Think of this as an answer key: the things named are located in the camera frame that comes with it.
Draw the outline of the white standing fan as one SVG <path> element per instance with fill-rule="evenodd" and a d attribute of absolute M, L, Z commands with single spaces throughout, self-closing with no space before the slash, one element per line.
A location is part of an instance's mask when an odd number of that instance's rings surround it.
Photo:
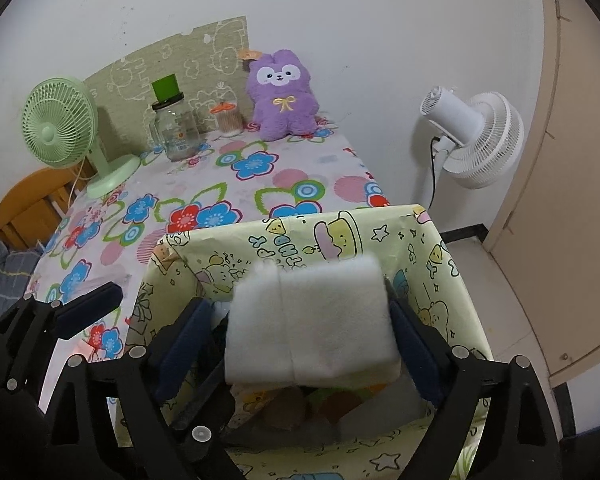
<path fill-rule="evenodd" d="M 442 174 L 468 190 L 493 184 L 515 166 L 524 148 L 524 122 L 501 93 L 460 99 L 435 86 L 420 104 L 422 118 L 437 130 L 429 141 L 424 205 L 431 207 Z"/>

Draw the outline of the floral tablecloth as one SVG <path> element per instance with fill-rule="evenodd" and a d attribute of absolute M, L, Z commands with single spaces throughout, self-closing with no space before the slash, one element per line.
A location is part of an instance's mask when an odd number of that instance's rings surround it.
<path fill-rule="evenodd" d="M 28 291 L 45 302 L 68 302 L 116 282 L 124 298 L 114 312 L 57 344 L 41 394 L 50 402 L 66 359 L 117 359 L 148 332 L 152 289 L 146 271 L 175 285 L 186 265 L 166 262 L 163 235 L 271 217 L 388 206 L 385 193 L 336 126 L 321 117 L 307 136 L 263 141 L 253 126 L 207 134 L 200 151 L 171 162 L 154 148 L 140 168 L 101 198 L 80 194 L 46 243 Z"/>

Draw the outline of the grey plaid pillow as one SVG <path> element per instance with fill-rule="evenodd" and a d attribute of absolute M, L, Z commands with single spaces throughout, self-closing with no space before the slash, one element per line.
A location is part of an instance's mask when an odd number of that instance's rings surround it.
<path fill-rule="evenodd" d="M 41 256 L 38 247 L 20 252 L 0 241 L 0 317 L 24 295 Z"/>

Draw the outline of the purple plush rabbit toy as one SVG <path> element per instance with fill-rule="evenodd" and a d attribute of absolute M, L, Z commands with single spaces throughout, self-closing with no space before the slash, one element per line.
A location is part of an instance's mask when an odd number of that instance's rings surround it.
<path fill-rule="evenodd" d="M 320 108 L 311 90 L 311 76 L 291 50 L 263 53 L 249 65 L 247 93 L 252 121 L 263 141 L 314 133 Z"/>

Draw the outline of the green cartoon pattern board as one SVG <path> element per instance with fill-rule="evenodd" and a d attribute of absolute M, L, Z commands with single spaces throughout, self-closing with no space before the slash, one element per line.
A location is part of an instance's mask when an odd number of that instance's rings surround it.
<path fill-rule="evenodd" d="M 87 77 L 107 157 L 148 149 L 156 100 L 152 83 L 165 76 L 175 76 L 200 132 L 216 128 L 210 110 L 222 102 L 237 103 L 242 117 L 251 117 L 248 73 L 239 58 L 248 47 L 247 18 L 236 16 L 156 41 Z"/>

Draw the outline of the toothpick jar orange lid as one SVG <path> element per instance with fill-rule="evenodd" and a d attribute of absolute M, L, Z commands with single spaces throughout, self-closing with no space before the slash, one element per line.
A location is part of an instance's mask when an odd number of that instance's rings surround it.
<path fill-rule="evenodd" d="M 215 118 L 219 132 L 237 134 L 244 128 L 242 113 L 234 102 L 219 102 L 212 107 L 210 114 Z"/>

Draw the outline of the glass mason jar mug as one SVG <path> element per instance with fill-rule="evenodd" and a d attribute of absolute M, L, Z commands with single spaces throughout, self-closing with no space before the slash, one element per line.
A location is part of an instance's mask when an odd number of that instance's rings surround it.
<path fill-rule="evenodd" d="M 151 105 L 154 118 L 149 124 L 154 141 L 171 162 L 195 156 L 202 139 L 195 116 L 184 99 L 155 102 Z"/>

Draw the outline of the beige door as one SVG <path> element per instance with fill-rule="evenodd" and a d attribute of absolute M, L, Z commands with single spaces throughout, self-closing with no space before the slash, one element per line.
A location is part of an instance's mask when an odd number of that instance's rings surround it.
<path fill-rule="evenodd" d="M 600 364 L 600 21 L 585 0 L 543 3 L 527 181 L 490 252 L 556 387 Z"/>

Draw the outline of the wooden bed headboard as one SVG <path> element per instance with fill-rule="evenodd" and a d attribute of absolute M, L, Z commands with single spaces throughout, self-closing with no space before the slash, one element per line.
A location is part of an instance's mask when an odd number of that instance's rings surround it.
<path fill-rule="evenodd" d="M 15 250 L 46 244 L 94 174 L 84 160 L 64 169 L 43 168 L 22 179 L 1 200 L 0 241 Z"/>

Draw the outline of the white towel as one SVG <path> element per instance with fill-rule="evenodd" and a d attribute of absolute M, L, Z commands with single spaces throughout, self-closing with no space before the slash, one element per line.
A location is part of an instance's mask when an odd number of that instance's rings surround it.
<path fill-rule="evenodd" d="M 400 375 L 375 257 L 294 271 L 262 263 L 236 285 L 225 346 L 230 384 L 361 389 Z"/>

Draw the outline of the green desk fan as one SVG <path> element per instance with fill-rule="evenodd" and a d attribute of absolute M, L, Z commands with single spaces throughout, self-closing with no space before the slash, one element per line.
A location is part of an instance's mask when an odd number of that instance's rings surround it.
<path fill-rule="evenodd" d="M 86 185 L 91 198 L 109 194 L 140 168 L 140 158 L 133 154 L 108 159 L 98 130 L 94 96 L 79 79 L 46 79 L 31 90 L 23 105 L 21 131 L 29 152 L 54 169 L 89 162 L 95 170 Z"/>

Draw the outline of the yellow cartoon storage box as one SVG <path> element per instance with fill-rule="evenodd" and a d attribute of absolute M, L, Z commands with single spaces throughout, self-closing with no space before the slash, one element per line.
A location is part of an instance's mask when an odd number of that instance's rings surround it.
<path fill-rule="evenodd" d="M 479 359 L 492 356 L 463 279 L 427 211 L 418 205 L 361 208 L 324 214 L 287 214 L 213 230 L 169 234 L 157 244 L 174 257 L 153 255 L 137 294 L 125 345 L 149 344 L 195 296 L 227 300 L 258 259 L 284 270 L 378 258 L 399 297 L 445 341 L 461 344 Z M 335 444 L 288 444 L 249 451 L 236 444 L 228 454 L 249 479 L 399 479 L 425 435 L 432 416 Z"/>

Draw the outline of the green cup on jar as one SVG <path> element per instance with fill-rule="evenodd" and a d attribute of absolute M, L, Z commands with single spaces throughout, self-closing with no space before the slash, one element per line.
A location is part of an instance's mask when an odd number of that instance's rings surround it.
<path fill-rule="evenodd" d="M 181 93 L 175 74 L 170 74 L 151 83 L 158 102 L 169 101 Z"/>

